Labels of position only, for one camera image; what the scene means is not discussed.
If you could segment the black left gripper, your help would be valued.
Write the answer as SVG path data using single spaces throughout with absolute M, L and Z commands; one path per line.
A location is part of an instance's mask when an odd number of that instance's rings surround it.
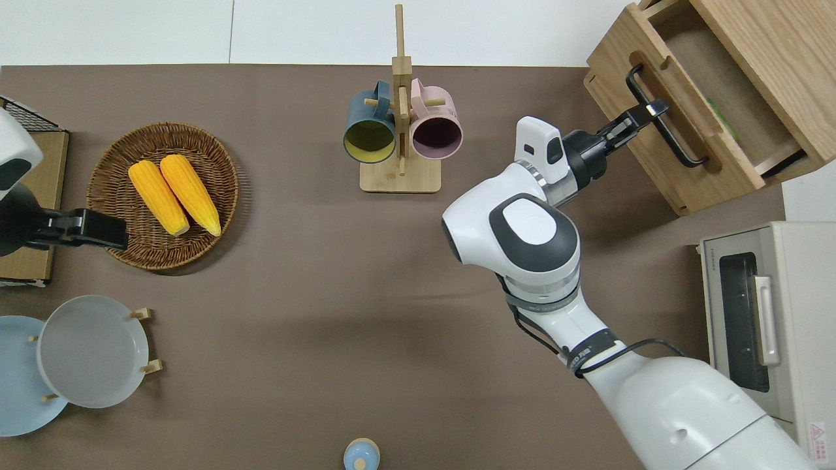
M 84 220 L 84 241 L 77 238 Z M 129 246 L 127 223 L 121 218 L 101 212 L 74 209 L 59 211 L 42 209 L 33 216 L 27 249 L 48 250 L 51 246 L 80 247 L 90 244 L 105 249 L 125 251 Z

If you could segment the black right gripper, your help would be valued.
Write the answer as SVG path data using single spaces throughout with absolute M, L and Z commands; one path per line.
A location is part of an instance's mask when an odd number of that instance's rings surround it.
M 625 110 L 604 125 L 599 136 L 575 130 L 562 138 L 564 155 L 576 185 L 589 185 L 602 178 L 608 167 L 607 158 L 668 110 L 669 105 L 663 99 L 654 99 Z

